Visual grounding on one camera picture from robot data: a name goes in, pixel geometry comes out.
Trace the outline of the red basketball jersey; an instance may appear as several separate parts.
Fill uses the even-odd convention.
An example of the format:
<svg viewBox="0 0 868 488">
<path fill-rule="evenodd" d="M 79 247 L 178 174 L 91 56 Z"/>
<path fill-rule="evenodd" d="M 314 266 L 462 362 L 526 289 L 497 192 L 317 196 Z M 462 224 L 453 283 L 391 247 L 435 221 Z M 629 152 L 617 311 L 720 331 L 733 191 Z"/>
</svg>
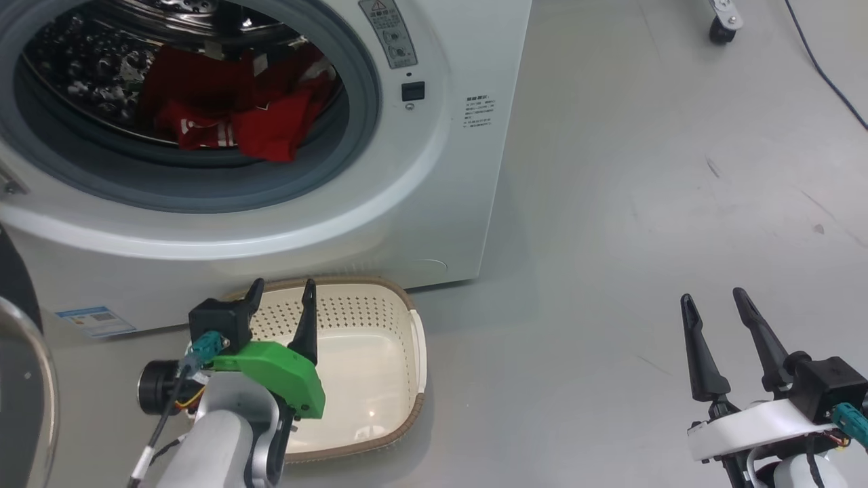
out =
<svg viewBox="0 0 868 488">
<path fill-rule="evenodd" d="M 217 60 L 165 46 L 144 77 L 136 122 L 182 150 L 238 148 L 246 157 L 293 161 L 337 81 L 314 45 L 257 69 L 250 49 Z"/>
</svg>

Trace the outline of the cream perforated laundry basket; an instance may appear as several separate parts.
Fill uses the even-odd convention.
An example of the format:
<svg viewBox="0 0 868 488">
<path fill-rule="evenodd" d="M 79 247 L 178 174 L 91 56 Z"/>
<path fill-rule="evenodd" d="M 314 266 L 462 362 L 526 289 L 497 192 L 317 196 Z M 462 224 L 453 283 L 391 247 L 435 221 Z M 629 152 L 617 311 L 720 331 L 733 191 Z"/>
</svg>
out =
<svg viewBox="0 0 868 488">
<path fill-rule="evenodd" d="M 285 462 L 357 456 L 403 438 L 425 401 L 424 325 L 399 285 L 379 277 L 317 277 L 320 420 L 301 420 Z"/>
</svg>

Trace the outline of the blue white energy label sticker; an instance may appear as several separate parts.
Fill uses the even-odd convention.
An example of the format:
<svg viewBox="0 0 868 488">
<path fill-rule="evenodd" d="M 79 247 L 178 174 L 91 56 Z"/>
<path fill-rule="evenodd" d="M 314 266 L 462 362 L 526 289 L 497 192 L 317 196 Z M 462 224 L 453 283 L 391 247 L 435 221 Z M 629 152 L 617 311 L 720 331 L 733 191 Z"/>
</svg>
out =
<svg viewBox="0 0 868 488">
<path fill-rule="evenodd" d="M 91 338 L 122 336 L 137 329 L 105 306 L 56 312 L 56 317 L 73 324 Z"/>
</svg>

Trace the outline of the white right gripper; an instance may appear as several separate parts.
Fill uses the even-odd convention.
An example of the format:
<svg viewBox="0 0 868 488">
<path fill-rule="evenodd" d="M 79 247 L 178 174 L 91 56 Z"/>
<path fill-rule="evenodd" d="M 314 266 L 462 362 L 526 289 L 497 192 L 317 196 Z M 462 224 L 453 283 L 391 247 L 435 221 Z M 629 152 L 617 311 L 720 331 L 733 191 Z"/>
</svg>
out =
<svg viewBox="0 0 868 488">
<path fill-rule="evenodd" d="M 763 389 L 772 394 L 787 394 L 793 383 L 793 376 L 785 370 L 789 353 L 747 291 L 735 287 L 732 295 L 762 364 Z M 743 411 L 735 407 L 728 400 L 730 383 L 713 359 L 703 335 L 703 318 L 689 293 L 681 297 L 681 313 L 692 398 L 709 403 L 708 415 L 719 418 L 697 424 L 686 432 L 692 460 L 712 460 L 759 447 L 772 451 L 773 445 L 785 441 L 797 441 L 803 450 L 805 438 L 812 434 L 819 435 L 815 452 L 821 456 L 840 447 L 827 436 L 836 429 L 834 424 L 814 423 L 787 399 L 756 403 Z"/>
</svg>

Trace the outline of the small printed text sticker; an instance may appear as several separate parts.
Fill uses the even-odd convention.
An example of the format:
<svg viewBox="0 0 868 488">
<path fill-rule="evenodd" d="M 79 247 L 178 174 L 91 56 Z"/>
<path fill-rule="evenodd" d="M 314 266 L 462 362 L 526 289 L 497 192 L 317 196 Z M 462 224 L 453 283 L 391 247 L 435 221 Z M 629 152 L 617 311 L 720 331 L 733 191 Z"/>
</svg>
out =
<svg viewBox="0 0 868 488">
<path fill-rule="evenodd" d="M 493 124 L 496 110 L 496 99 L 490 94 L 469 96 L 465 99 L 462 127 L 475 129 Z"/>
</svg>

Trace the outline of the grey warning sticker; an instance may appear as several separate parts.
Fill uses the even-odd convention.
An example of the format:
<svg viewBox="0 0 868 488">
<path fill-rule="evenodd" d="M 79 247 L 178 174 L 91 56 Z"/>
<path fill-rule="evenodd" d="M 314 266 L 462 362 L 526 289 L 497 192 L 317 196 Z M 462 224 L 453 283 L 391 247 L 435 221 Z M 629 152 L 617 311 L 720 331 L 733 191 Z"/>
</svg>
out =
<svg viewBox="0 0 868 488">
<path fill-rule="evenodd" d="M 363 15 L 378 37 L 390 68 L 418 65 L 416 50 L 395 0 L 358 0 Z"/>
</svg>

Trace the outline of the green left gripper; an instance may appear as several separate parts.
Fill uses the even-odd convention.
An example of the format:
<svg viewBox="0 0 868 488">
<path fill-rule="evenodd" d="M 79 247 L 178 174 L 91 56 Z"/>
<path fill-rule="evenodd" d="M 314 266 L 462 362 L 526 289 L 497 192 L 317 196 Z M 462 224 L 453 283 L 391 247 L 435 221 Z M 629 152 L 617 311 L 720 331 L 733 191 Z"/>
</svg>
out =
<svg viewBox="0 0 868 488">
<path fill-rule="evenodd" d="M 252 317 L 260 308 L 264 279 L 252 282 L 243 298 L 243 308 Z M 152 361 L 138 383 L 138 404 L 143 413 L 159 415 L 165 407 L 171 414 L 192 413 L 202 402 L 214 373 L 242 373 L 263 386 L 294 410 L 296 419 L 321 419 L 326 395 L 317 375 L 316 283 L 308 279 L 301 297 L 302 312 L 288 347 L 274 341 L 252 341 L 241 351 L 225 349 L 190 379 L 180 379 L 180 361 Z"/>
</svg>

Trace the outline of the white front-load washing machine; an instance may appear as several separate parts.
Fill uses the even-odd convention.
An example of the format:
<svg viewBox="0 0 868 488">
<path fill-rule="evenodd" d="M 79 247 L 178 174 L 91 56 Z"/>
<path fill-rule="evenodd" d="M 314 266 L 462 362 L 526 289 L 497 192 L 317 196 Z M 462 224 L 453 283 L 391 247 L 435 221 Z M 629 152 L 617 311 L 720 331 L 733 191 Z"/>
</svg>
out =
<svg viewBox="0 0 868 488">
<path fill-rule="evenodd" d="M 105 306 L 138 333 L 257 278 L 477 277 L 532 0 L 395 1 L 409 68 L 359 0 L 0 0 L 0 225 L 43 321 Z M 161 47 L 264 69 L 305 44 L 337 77 L 293 161 L 137 125 Z M 464 129 L 483 94 L 493 124 Z"/>
</svg>

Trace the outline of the round glass washing machine door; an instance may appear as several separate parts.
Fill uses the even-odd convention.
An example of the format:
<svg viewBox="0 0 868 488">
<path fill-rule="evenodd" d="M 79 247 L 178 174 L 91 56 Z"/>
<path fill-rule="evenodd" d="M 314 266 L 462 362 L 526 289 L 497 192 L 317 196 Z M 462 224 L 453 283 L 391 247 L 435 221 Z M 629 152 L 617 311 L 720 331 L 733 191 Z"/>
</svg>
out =
<svg viewBox="0 0 868 488">
<path fill-rule="evenodd" d="M 59 392 L 31 276 L 0 225 L 0 488 L 47 488 Z"/>
</svg>

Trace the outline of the metal bracket caster wheel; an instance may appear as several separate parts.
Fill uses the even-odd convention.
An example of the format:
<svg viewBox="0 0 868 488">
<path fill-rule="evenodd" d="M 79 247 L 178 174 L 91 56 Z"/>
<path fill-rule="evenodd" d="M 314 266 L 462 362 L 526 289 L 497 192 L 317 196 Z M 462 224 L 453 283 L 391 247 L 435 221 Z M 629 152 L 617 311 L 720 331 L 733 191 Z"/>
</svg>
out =
<svg viewBox="0 0 868 488">
<path fill-rule="evenodd" d="M 726 45 L 734 40 L 743 25 L 734 0 L 707 0 L 714 11 L 714 19 L 708 30 L 708 38 L 715 45 Z"/>
</svg>

